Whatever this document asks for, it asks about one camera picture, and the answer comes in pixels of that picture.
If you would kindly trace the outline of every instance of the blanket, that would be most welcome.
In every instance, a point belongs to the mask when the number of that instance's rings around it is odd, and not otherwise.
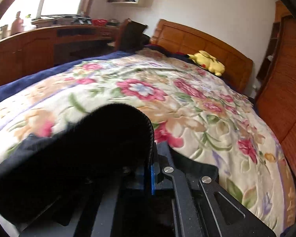
[[[30,133],[52,136],[107,103],[138,108],[151,120],[157,143],[216,165],[220,185],[278,236],[294,223],[290,169],[247,97],[195,65],[148,48],[82,61],[0,102],[0,163]]]

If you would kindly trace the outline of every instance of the blue bed sheet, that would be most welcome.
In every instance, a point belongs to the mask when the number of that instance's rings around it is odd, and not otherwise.
[[[134,53],[117,51],[110,53],[108,55],[103,55],[99,57],[85,58],[77,61],[68,62],[50,69],[46,69],[40,72],[37,72],[33,75],[22,77],[16,81],[8,83],[6,85],[0,86],[0,102],[5,100],[6,98],[22,91],[26,87],[29,87],[32,84],[35,84],[47,77],[65,72],[72,68],[74,65],[81,63],[82,61],[92,61],[92,60],[110,60],[110,59],[118,59],[126,56],[133,55]]]

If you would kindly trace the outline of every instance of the headboard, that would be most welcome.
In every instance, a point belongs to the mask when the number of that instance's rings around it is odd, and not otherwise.
[[[197,29],[160,20],[151,43],[170,52],[194,54],[204,50],[225,65],[223,78],[237,91],[243,92],[252,72],[253,62],[229,44]]]

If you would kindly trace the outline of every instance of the wooden desk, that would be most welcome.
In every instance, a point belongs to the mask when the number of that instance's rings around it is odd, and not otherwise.
[[[0,40],[0,86],[54,66],[57,44],[115,40],[117,27],[55,26]]]

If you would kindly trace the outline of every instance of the yellow plush toy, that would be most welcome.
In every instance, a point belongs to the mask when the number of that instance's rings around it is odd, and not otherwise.
[[[215,73],[216,76],[220,77],[225,72],[225,66],[221,64],[217,59],[205,51],[199,51],[194,55],[189,55],[197,65],[203,69],[207,69],[209,72]]]

